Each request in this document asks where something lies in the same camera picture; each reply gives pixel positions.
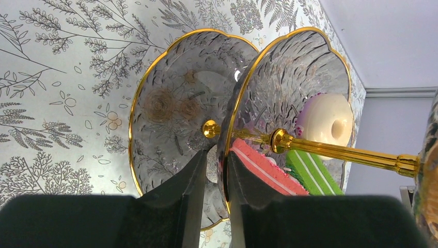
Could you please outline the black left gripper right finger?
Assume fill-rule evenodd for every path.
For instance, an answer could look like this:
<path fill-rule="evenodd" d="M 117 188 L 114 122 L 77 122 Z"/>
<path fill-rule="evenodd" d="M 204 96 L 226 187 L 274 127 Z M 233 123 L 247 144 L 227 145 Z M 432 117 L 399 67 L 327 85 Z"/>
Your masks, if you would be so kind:
<path fill-rule="evenodd" d="M 286 196 L 227 158 L 232 247 L 427 247 L 387 196 Z"/>

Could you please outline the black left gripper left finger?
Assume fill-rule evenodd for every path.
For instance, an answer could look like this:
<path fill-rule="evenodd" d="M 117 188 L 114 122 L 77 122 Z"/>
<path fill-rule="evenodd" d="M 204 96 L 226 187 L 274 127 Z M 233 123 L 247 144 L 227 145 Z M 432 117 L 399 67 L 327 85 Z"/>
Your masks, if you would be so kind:
<path fill-rule="evenodd" d="M 198 247 L 207 151 L 142 197 L 24 195 L 1 211 L 1 247 Z"/>

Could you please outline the pink cake slice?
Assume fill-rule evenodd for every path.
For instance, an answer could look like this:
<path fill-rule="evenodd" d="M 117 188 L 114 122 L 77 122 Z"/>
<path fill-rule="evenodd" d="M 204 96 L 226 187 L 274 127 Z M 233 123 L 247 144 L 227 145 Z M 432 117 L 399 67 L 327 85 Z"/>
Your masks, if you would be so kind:
<path fill-rule="evenodd" d="M 272 158 L 260 154 L 244 140 L 235 139 L 230 151 L 238 156 L 249 171 L 279 193 L 283 195 L 309 194 L 297 179 L 293 179 L 292 176 L 279 168 Z"/>

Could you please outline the green striped cake piece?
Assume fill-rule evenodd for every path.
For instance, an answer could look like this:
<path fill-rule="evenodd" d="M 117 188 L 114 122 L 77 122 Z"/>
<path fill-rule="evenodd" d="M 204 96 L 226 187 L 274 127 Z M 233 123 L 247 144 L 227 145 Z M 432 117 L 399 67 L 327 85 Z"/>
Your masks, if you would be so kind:
<path fill-rule="evenodd" d="M 291 150 L 286 156 L 286 167 L 310 195 L 332 196 L 343 192 L 320 158 L 308 152 Z"/>

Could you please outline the three-tier glass cake stand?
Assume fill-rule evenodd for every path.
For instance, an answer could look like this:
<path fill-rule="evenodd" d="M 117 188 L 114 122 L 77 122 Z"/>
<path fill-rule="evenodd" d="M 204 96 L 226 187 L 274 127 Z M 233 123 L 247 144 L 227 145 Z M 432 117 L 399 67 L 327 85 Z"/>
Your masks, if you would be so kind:
<path fill-rule="evenodd" d="M 297 29 L 258 52 L 246 40 L 212 29 L 183 35 L 146 71 L 129 121 L 130 167 L 141 194 L 180 172 L 201 150 L 216 155 L 218 182 L 207 177 L 201 230 L 230 221 L 227 158 L 240 138 L 290 174 L 291 150 L 349 161 L 413 177 L 413 220 L 437 247 L 437 104 L 419 155 L 391 155 L 295 136 L 305 102 L 342 94 L 351 107 L 351 77 L 342 57 L 316 28 Z"/>

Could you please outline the white glazed donut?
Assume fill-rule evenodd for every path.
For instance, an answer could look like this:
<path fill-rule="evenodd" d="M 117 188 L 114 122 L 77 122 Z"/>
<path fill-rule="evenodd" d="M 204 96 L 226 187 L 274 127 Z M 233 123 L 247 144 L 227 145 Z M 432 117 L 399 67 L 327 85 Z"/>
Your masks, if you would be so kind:
<path fill-rule="evenodd" d="M 325 144 L 347 146 L 352 136 L 353 113 L 342 94 L 310 97 L 295 121 L 295 136 Z"/>

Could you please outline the grey speckled cake ball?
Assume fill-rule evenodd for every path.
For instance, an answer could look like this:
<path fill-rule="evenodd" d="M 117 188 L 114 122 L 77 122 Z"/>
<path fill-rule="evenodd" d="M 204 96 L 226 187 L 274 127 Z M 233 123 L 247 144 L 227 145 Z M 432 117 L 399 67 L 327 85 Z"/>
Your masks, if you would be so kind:
<path fill-rule="evenodd" d="M 207 154 L 207 168 L 206 168 L 207 179 L 212 183 L 218 182 L 217 177 L 217 166 L 216 166 L 216 155 L 213 153 Z"/>

